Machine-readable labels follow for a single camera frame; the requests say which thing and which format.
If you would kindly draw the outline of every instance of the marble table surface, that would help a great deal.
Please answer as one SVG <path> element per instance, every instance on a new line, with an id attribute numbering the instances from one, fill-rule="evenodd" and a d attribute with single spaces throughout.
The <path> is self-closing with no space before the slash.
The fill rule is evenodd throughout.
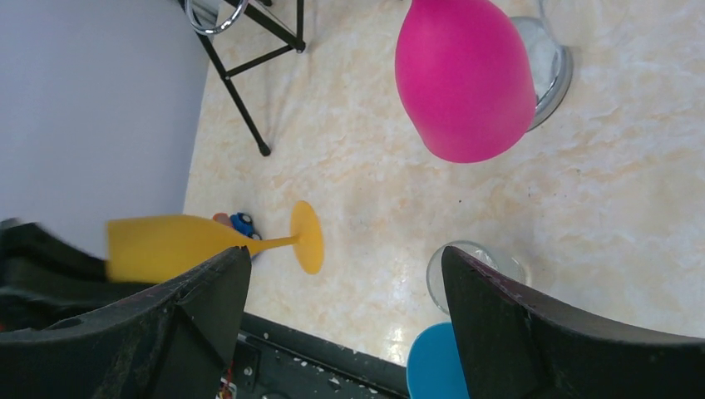
<path id="1" fill-rule="evenodd" d="M 574 306 L 705 337 L 705 2 L 588 2 L 563 104 L 476 165 L 435 159 L 402 109 L 393 54 L 408 1 L 308 0 L 307 51 L 234 79 L 269 158 L 211 67 L 185 212 L 247 211 L 273 238 L 307 200 L 326 239 L 315 276 L 290 248 L 255 259 L 247 311 L 403 365 L 415 336 L 446 320 L 428 259 L 471 239 Z M 294 9 L 273 7 L 290 25 Z M 234 67 L 280 43 L 245 18 L 215 45 Z"/>

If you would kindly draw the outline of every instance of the pink object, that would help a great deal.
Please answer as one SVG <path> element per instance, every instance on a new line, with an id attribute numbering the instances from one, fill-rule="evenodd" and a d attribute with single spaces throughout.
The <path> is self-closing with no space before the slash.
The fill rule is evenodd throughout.
<path id="1" fill-rule="evenodd" d="M 413 0 L 395 68 L 407 114 L 428 150 L 443 160 L 497 156 L 534 119 L 524 43 L 488 0 Z"/>

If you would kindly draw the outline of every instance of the gray wall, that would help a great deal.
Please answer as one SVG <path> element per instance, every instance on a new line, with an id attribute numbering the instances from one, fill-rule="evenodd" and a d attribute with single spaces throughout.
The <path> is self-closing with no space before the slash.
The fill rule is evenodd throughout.
<path id="1" fill-rule="evenodd" d="M 0 218 L 105 253 L 180 213 L 208 59 L 172 0 L 0 1 Z"/>

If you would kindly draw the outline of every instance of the black rubber foot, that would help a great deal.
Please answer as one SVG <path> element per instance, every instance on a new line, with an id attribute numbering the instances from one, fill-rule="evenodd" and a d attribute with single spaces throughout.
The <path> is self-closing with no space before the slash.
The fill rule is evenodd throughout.
<path id="1" fill-rule="evenodd" d="M 272 154 L 272 150 L 269 149 L 269 146 L 262 143 L 259 145 L 259 153 L 262 154 L 262 156 L 269 156 L 269 154 Z"/>

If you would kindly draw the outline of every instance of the transparent cup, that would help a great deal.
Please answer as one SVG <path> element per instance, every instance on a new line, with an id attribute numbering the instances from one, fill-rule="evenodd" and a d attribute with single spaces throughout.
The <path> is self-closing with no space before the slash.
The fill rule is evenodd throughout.
<path id="1" fill-rule="evenodd" d="M 519 283 L 530 285 L 527 272 L 521 264 L 506 251 L 486 247 L 466 240 L 450 242 L 440 247 L 433 256 L 431 256 L 431 260 L 428 262 L 428 268 L 426 269 L 426 286 L 428 287 L 428 293 L 431 295 L 433 303 L 445 314 L 450 314 L 448 311 L 448 299 L 446 298 L 446 287 L 443 283 L 443 272 L 441 270 L 441 256 L 446 247 L 456 247 L 506 277 Z"/>

